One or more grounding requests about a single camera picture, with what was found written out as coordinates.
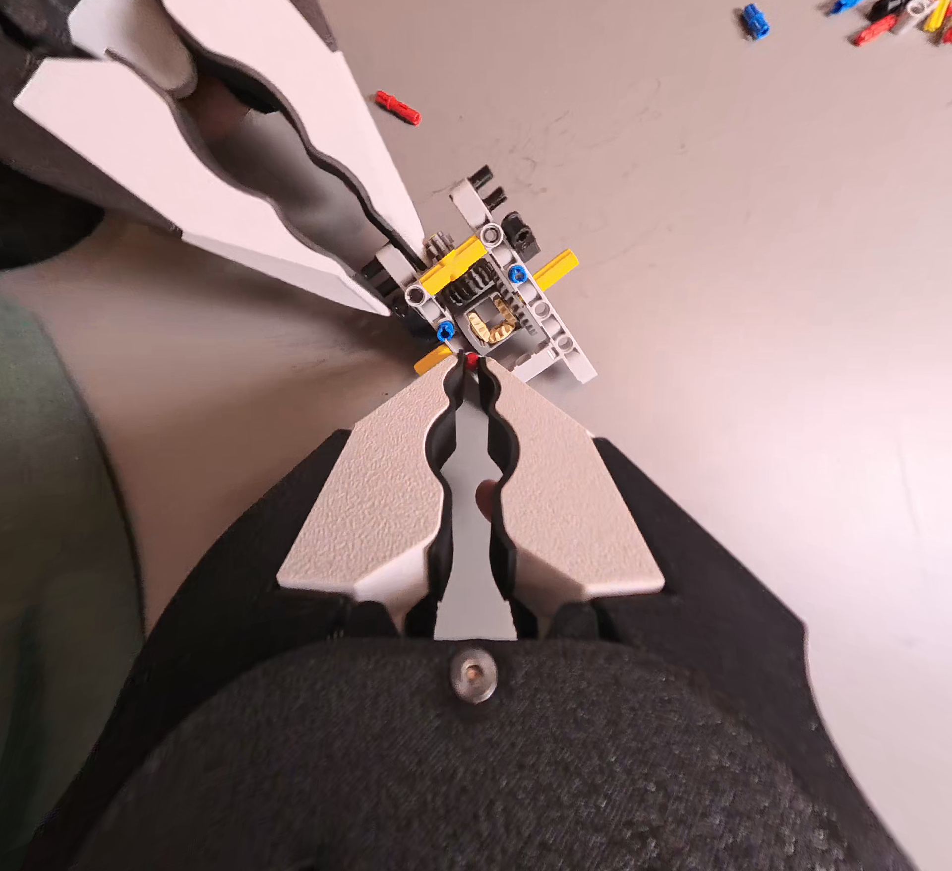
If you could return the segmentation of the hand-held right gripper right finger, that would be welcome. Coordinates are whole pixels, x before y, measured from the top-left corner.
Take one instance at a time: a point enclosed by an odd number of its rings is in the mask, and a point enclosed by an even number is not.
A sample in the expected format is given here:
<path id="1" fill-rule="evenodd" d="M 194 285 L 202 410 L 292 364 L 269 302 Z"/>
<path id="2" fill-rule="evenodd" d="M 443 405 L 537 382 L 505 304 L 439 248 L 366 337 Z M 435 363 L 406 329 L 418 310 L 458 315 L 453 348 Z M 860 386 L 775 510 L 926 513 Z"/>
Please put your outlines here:
<path id="1" fill-rule="evenodd" d="M 514 622 L 654 595 L 664 577 L 589 431 L 492 358 L 478 362 L 490 495 L 490 565 Z"/>

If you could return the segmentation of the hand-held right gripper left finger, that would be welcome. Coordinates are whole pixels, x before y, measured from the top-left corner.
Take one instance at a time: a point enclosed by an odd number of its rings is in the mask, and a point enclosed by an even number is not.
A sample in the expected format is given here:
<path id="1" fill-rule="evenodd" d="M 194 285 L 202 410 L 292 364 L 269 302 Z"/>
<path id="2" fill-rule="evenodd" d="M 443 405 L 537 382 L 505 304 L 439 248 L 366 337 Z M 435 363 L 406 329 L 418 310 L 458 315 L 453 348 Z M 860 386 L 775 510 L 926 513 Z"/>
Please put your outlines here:
<path id="1" fill-rule="evenodd" d="M 354 425 L 277 572 L 281 588 L 380 603 L 406 619 L 443 599 L 465 359 L 452 356 Z"/>

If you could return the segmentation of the grey lego frame assembly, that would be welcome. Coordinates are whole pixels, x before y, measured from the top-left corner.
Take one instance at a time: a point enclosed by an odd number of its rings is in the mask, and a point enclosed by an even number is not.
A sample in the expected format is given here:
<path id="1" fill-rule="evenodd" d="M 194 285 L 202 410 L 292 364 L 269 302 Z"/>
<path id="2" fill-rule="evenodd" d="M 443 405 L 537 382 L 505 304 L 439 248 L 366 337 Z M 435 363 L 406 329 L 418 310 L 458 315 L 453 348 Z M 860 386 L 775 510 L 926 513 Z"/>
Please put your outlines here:
<path id="1" fill-rule="evenodd" d="M 580 383 L 597 372 L 583 353 L 547 292 L 533 280 L 530 262 L 540 247 L 531 227 L 516 211 L 501 218 L 503 187 L 484 165 L 449 192 L 454 207 L 470 227 L 470 236 L 455 244 L 437 232 L 424 241 L 423 261 L 412 265 L 393 246 L 380 249 L 361 274 L 411 333 L 435 341 L 443 319 L 456 326 L 446 343 L 458 354 L 494 358 L 522 381 L 563 365 Z M 529 279 L 512 285 L 507 269 L 521 264 Z"/>

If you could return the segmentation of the person's left hand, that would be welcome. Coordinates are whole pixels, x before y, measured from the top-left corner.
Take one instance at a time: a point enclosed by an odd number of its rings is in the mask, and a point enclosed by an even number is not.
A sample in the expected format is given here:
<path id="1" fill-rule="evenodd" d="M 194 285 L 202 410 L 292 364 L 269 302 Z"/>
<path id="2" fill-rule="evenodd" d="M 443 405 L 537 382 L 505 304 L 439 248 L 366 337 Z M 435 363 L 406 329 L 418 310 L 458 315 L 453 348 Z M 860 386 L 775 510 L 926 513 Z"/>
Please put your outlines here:
<path id="1" fill-rule="evenodd" d="M 207 143 L 228 138 L 251 110 L 224 83 L 213 77 L 199 81 L 195 91 L 184 98 L 182 106 Z"/>

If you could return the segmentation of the person's green sweatshirt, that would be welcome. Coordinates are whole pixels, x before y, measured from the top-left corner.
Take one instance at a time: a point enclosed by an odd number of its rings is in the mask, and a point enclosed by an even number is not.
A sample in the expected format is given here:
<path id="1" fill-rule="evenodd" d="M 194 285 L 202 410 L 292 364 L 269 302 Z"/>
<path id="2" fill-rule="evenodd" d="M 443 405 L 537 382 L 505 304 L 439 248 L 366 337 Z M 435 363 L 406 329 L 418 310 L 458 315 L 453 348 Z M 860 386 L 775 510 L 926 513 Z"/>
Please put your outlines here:
<path id="1" fill-rule="evenodd" d="M 17 869 L 108 721 L 145 639 L 100 438 L 30 313 L 1 314 L 1 857 Z"/>

